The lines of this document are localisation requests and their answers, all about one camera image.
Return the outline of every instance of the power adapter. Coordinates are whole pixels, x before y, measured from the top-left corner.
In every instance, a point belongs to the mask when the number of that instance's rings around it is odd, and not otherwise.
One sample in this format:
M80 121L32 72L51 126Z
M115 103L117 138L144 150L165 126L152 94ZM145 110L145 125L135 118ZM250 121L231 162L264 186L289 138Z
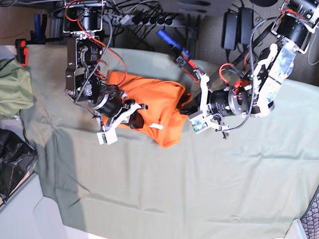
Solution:
M226 50L235 50L237 45L238 14L226 12L224 14L223 35L221 47Z
M238 42L248 45L254 25L254 11L250 8L239 8Z

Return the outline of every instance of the green fabric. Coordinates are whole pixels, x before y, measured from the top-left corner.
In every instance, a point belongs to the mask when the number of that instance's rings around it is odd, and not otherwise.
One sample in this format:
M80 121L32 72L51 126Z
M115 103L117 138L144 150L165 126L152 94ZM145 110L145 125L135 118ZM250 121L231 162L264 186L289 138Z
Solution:
M0 120L33 106L30 73L15 59L0 61Z
M199 87L167 55L114 50L130 74ZM112 54L103 60L102 72L123 70ZM222 86L217 66L197 63ZM274 111L227 140L186 121L170 148L123 128L116 143L99 145L96 120L64 95L66 47L31 45L28 64L36 102L21 119L43 194L66 226L109 239L283 238L318 187L319 87L285 80Z

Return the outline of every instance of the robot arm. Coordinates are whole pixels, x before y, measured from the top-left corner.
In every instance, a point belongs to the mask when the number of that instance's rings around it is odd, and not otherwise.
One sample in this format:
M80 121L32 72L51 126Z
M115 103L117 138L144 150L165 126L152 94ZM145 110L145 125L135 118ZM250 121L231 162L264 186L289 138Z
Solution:
M72 0L65 2L64 33L69 33L67 42L68 66L66 69L65 94L78 105L87 102L95 111L92 113L101 126L97 133L100 144L117 141L115 128L123 123L131 128L143 128L144 120L137 110L147 110L146 105L139 105L134 100L126 99L126 94L117 85L107 85L103 76L97 74L102 57L112 38L112 25L104 12L104 0ZM96 40L96 32L103 29L103 18L110 27L110 39L105 48ZM103 125L102 117L108 118Z
M283 80L288 78L293 70L296 54L307 52L311 34L315 32L318 22L317 1L285 0L271 30L277 38L276 43L264 49L257 66L252 63L253 71L247 72L234 86L212 92L207 88L208 76L192 62L189 54L184 54L186 50L176 46L174 41L160 33L159 36L178 54L176 63L182 68L186 67L186 72L191 68L190 76L194 79L195 75L200 81L201 96L195 97L200 99L200 102L193 102L197 109L192 107L186 111L195 132L200 133L212 127L216 131L222 131L225 138L228 132L241 127L249 117L268 116L275 107L274 99ZM225 117L236 115L245 117L238 127L229 128L223 124Z

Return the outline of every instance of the floor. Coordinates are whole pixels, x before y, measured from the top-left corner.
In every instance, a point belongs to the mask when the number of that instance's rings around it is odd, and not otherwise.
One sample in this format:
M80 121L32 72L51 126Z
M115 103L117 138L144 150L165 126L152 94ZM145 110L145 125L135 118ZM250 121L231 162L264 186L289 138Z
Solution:
M246 7L253 8L255 10L255 18L268 18L272 16L277 16L279 9L282 5L283 0L279 0L272 7L259 7L252 5L249 0L243 0ZM241 3L239 0L235 0L234 4L240 6ZM204 60L210 63L221 65L226 60L225 50L221 48L221 35L223 27L223 16L221 17L206 17L204 19L203 26L200 29L199 41L198 41L198 53L197 58ZM271 43L274 43L276 40L273 35L268 35L263 44L256 48L256 53L259 54L263 49L269 47ZM230 54L230 62L239 56L238 50L232 51ZM298 54L295 59L294 70L289 77L292 80L300 81L312 85L319 86L319 64L311 66L307 63L307 56L311 54L311 62L319 60L319 41L314 42L313 48L306 55Z
M34 30L34 14L45 10L29 7L0 7L0 45L14 45L17 38L30 39Z

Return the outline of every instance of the black bag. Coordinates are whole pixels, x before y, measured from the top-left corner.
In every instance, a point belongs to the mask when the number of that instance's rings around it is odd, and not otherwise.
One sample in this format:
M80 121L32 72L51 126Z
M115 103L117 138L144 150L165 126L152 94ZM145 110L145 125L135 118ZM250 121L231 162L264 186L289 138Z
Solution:
M0 129L0 197L4 202L36 161L37 153L19 136Z

